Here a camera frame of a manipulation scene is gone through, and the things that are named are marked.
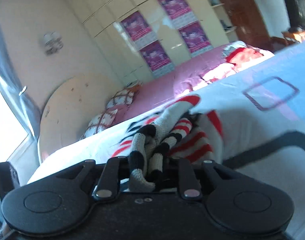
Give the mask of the wall lamp sconce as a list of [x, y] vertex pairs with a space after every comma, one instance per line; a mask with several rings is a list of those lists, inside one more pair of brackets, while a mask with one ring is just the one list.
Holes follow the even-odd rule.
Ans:
[[63, 48], [62, 36], [57, 31], [45, 33], [41, 44], [46, 55], [53, 55]]

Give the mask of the small wooden side table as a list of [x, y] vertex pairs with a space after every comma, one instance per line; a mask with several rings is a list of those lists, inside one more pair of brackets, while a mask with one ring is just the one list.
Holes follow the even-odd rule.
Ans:
[[303, 29], [299, 29], [296, 32], [283, 31], [281, 34], [283, 37], [272, 36], [270, 38], [271, 42], [276, 42], [287, 47], [305, 41], [305, 30]]

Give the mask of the red and white clothes pile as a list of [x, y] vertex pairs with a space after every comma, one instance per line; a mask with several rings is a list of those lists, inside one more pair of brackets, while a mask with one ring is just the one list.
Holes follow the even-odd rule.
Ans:
[[191, 85], [191, 91], [199, 90], [274, 57], [273, 52], [253, 47], [242, 41], [233, 42], [226, 46], [222, 55], [224, 63], [212, 70], [203, 70], [198, 75], [197, 84]]

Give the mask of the black chair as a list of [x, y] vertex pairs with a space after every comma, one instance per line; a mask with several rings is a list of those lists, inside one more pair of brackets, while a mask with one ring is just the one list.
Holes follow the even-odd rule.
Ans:
[[290, 29], [305, 30], [305, 0], [284, 0]]

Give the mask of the lower right purple poster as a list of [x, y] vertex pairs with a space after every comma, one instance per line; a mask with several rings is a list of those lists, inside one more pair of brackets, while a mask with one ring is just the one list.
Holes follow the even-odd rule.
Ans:
[[190, 23], [179, 29], [191, 57], [196, 57], [213, 49], [208, 37], [198, 21]]

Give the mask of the upper left purple poster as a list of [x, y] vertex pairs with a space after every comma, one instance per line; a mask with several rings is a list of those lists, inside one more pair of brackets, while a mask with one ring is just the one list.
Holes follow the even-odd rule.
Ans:
[[139, 11], [134, 12], [120, 23], [135, 44], [137, 50], [141, 50], [157, 40], [157, 35]]

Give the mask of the near patterned pillow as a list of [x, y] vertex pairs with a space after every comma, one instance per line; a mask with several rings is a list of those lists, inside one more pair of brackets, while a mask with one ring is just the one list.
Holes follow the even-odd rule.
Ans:
[[88, 127], [80, 137], [80, 140], [88, 138], [92, 135], [98, 134], [111, 126], [116, 118], [118, 110], [106, 110], [96, 115], [89, 122]]

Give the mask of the far patterned pillow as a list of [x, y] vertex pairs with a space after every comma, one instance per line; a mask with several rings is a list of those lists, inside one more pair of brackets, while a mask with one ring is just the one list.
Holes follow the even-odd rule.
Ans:
[[113, 108], [120, 105], [131, 105], [135, 93], [129, 89], [124, 89], [117, 92], [106, 104], [106, 109]]

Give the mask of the cream glossy wardrobe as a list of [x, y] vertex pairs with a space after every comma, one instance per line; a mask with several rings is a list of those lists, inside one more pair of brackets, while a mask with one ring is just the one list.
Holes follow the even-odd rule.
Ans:
[[[214, 48], [228, 38], [208, 0], [186, 0]], [[153, 73], [121, 25], [139, 11], [157, 35], [174, 66], [192, 59], [191, 54], [158, 0], [67, 0], [74, 14], [95, 41], [122, 85], [132, 81], [149, 82]]]

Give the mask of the grey window curtain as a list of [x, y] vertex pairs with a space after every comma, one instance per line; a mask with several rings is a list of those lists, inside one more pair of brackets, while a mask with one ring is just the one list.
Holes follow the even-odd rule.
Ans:
[[14, 65], [10, 59], [7, 45], [0, 25], [0, 89], [9, 100], [23, 127], [34, 140], [40, 136], [41, 111], [35, 101], [25, 92]]

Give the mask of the brown wooden door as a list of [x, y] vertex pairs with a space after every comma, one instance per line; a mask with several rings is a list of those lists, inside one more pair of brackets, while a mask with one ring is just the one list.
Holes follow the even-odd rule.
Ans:
[[263, 21], [262, 15], [254, 0], [220, 0], [236, 26], [240, 40], [257, 48], [273, 50], [271, 39]]

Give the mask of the pink checked bed sheet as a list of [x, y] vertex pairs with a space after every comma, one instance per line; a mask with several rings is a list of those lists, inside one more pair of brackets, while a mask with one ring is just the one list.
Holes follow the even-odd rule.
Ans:
[[191, 85], [196, 85], [198, 75], [203, 70], [212, 70], [224, 63], [223, 49], [232, 43], [224, 44], [198, 55], [175, 67], [175, 70], [149, 83], [141, 85], [135, 92], [131, 105], [118, 107], [113, 124], [119, 124], [153, 108], [190, 93]]

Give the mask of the lower left purple poster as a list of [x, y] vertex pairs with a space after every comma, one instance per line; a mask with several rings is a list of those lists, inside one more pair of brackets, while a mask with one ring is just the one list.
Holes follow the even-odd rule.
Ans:
[[158, 40], [143, 47], [139, 52], [152, 71], [154, 78], [164, 76], [172, 72], [175, 68], [170, 57]]

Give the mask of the patterned pillow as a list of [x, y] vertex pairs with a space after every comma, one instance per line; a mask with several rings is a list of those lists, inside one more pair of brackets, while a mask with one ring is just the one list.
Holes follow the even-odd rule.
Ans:
[[116, 118], [118, 110], [106, 110], [96, 115], [89, 122], [88, 127], [80, 137], [80, 140], [88, 138], [92, 135], [98, 134], [111, 126]]
[[117, 92], [106, 104], [106, 109], [113, 108], [120, 105], [131, 105], [135, 93], [129, 89], [124, 89]]

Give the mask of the corner wall shelves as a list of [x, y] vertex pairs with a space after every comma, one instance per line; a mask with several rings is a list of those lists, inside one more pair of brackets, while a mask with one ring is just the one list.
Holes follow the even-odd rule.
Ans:
[[225, 4], [221, 0], [208, 0], [212, 9], [214, 10], [221, 26], [229, 40], [229, 42], [234, 42], [238, 40], [236, 33], [237, 27], [234, 26], [230, 20], [229, 15], [225, 9]]

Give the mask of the beige round headboard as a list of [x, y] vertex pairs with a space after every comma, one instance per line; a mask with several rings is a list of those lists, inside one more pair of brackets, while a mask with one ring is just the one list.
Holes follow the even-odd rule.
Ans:
[[47, 101], [38, 140], [42, 163], [55, 151], [77, 142], [88, 123], [123, 88], [104, 74], [78, 74], [59, 86]]

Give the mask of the striped knit cat sweater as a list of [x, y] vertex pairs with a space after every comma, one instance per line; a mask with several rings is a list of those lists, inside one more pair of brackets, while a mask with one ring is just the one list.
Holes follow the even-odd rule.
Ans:
[[164, 177], [163, 162], [168, 157], [183, 158], [191, 164], [210, 159], [221, 163], [224, 139], [220, 115], [215, 110], [191, 113], [200, 100], [198, 95], [184, 96], [130, 124], [113, 154], [128, 158], [127, 191], [156, 190]]

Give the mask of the purple poster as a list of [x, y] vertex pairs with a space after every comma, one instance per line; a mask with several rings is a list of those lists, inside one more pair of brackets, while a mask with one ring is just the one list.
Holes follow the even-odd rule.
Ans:
[[208, 37], [198, 21], [190, 23], [179, 29], [191, 57], [196, 57], [213, 49]]
[[141, 50], [157, 40], [157, 35], [139, 11], [134, 12], [120, 23], [135, 44], [137, 50]]
[[164, 76], [172, 72], [175, 68], [170, 57], [158, 40], [143, 47], [139, 52], [152, 71], [154, 78]]
[[198, 20], [186, 0], [158, 0], [158, 2], [177, 30]]

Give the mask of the upper right purple poster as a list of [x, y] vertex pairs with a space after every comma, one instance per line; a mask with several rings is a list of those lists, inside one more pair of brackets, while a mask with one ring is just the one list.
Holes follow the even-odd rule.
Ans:
[[158, 2], [177, 30], [198, 20], [186, 0], [158, 0]]

